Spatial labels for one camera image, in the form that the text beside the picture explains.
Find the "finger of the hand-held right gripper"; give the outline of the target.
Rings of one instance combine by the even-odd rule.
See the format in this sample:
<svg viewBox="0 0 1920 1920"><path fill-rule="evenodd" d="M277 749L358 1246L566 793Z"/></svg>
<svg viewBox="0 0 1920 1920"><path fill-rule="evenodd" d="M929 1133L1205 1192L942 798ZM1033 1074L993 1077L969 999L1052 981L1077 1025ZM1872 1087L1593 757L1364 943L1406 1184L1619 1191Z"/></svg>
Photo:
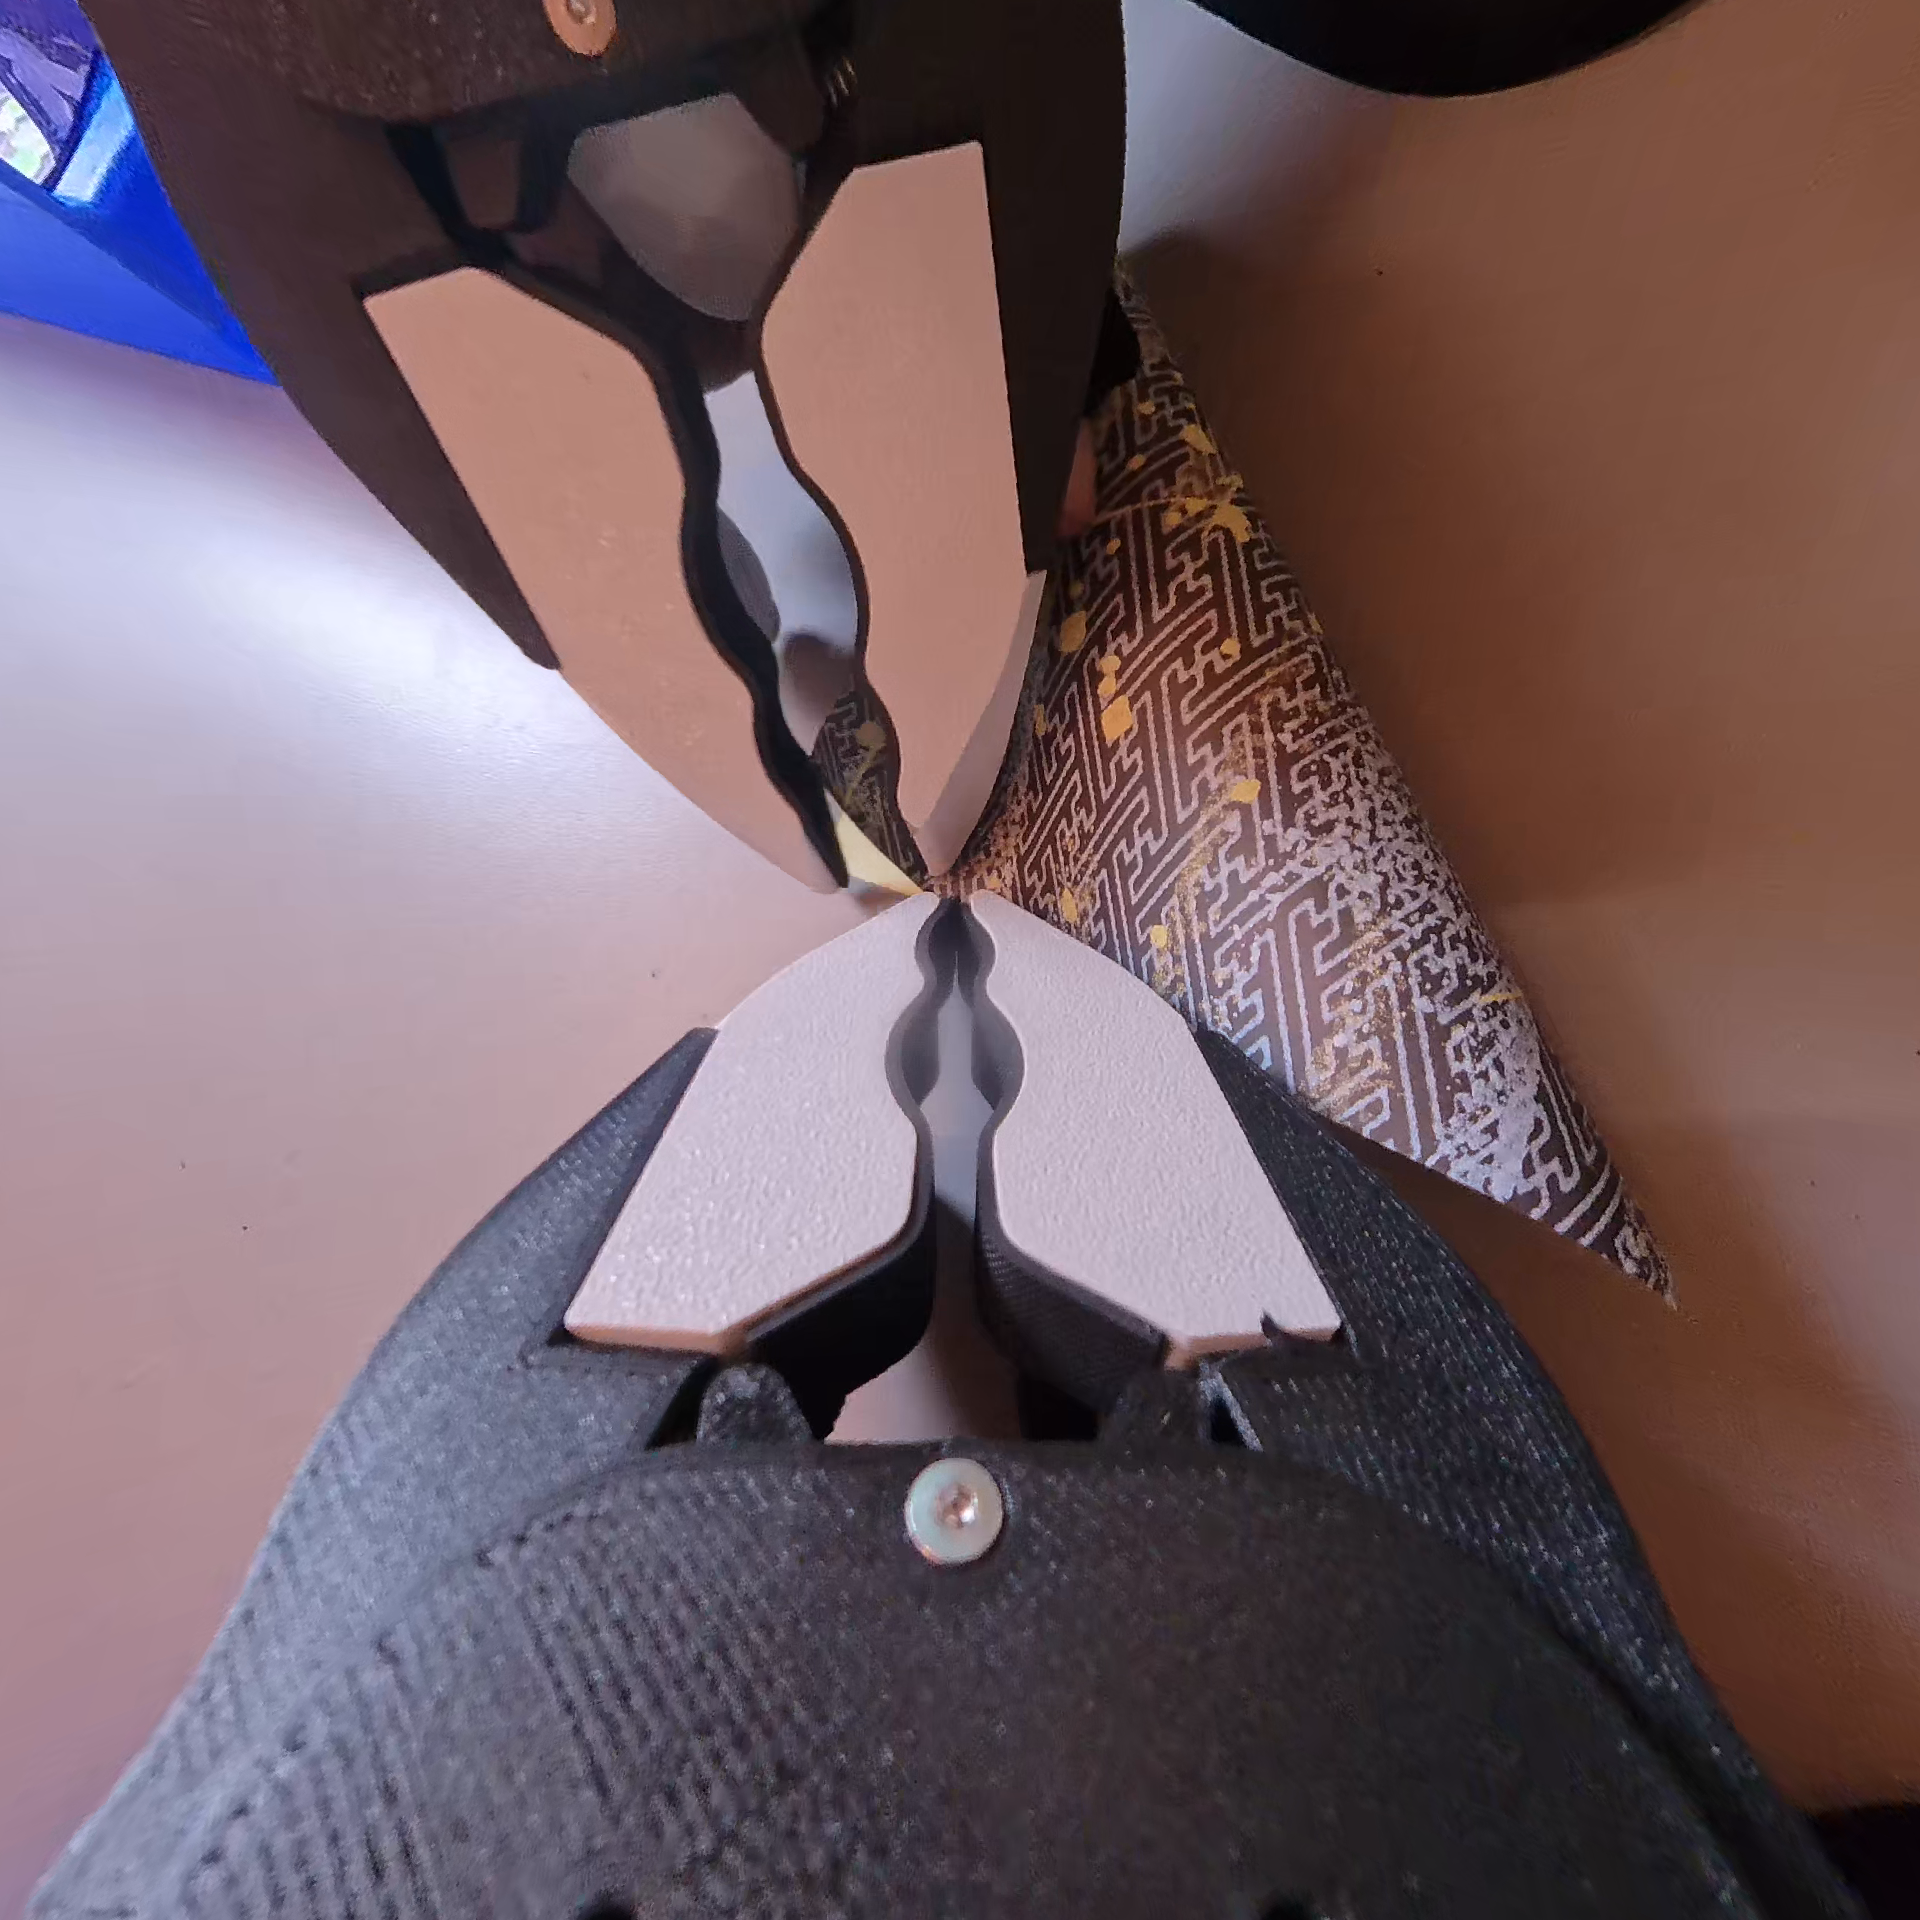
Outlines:
<svg viewBox="0 0 1920 1920"><path fill-rule="evenodd" d="M697 609L686 473L641 360L477 268L366 300L563 679L661 780L815 894L837 894L755 737L750 682Z"/></svg>
<svg viewBox="0 0 1920 1920"><path fill-rule="evenodd" d="M784 441L853 542L897 806L949 873L1015 724L1044 574L1024 560L981 145L854 166L759 332Z"/></svg>

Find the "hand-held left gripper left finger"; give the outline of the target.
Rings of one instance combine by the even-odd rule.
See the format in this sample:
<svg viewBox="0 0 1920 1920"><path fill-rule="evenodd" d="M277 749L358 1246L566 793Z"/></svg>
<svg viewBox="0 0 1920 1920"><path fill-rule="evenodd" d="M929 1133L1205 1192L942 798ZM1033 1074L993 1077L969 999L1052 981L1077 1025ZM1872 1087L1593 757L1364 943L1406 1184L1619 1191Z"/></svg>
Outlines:
<svg viewBox="0 0 1920 1920"><path fill-rule="evenodd" d="M920 1341L949 908L886 908L713 1029L566 1304L573 1340L761 1361L819 1436Z"/></svg>

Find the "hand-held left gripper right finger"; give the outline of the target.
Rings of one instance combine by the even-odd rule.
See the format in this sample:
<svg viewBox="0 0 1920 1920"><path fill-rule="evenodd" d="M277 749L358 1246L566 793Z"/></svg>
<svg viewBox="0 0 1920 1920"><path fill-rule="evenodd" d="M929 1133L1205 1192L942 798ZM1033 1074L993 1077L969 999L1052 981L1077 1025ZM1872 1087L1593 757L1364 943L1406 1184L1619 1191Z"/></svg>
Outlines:
<svg viewBox="0 0 1920 1920"><path fill-rule="evenodd" d="M977 1300L1020 1373L1104 1416L1149 1373L1335 1340L1327 1285L1189 1022L993 894L961 932L990 1104Z"/></svg>

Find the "blue plastic bin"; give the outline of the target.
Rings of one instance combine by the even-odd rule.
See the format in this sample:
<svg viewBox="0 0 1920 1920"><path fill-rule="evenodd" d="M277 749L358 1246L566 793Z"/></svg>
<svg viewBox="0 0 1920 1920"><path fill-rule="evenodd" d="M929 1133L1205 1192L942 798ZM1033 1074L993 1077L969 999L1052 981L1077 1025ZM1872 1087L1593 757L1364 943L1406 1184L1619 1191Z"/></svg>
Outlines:
<svg viewBox="0 0 1920 1920"><path fill-rule="evenodd" d="M103 46L56 181L32 184L3 160L3 309L273 383L177 221Z"/></svg>

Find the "yellow backed black patterned paper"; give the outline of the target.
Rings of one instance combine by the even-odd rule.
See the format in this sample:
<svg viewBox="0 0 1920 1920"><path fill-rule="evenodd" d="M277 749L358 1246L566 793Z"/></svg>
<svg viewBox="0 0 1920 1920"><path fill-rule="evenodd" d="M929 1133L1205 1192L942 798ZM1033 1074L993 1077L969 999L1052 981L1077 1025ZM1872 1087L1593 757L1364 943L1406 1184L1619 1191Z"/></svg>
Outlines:
<svg viewBox="0 0 1920 1920"><path fill-rule="evenodd" d="M1310 1111L1670 1294L1524 989L1116 272L1095 508L943 894L1135 973Z"/></svg>

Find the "black textured pad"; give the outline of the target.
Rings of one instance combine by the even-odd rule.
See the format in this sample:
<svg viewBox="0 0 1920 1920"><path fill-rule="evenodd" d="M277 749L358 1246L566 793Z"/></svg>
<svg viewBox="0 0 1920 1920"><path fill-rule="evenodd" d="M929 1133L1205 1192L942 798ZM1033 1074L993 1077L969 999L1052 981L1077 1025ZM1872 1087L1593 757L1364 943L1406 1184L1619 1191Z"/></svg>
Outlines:
<svg viewBox="0 0 1920 1920"><path fill-rule="evenodd" d="M1477 98L1643 41L1691 1L1203 1L1241 36L1363 88Z"/></svg>

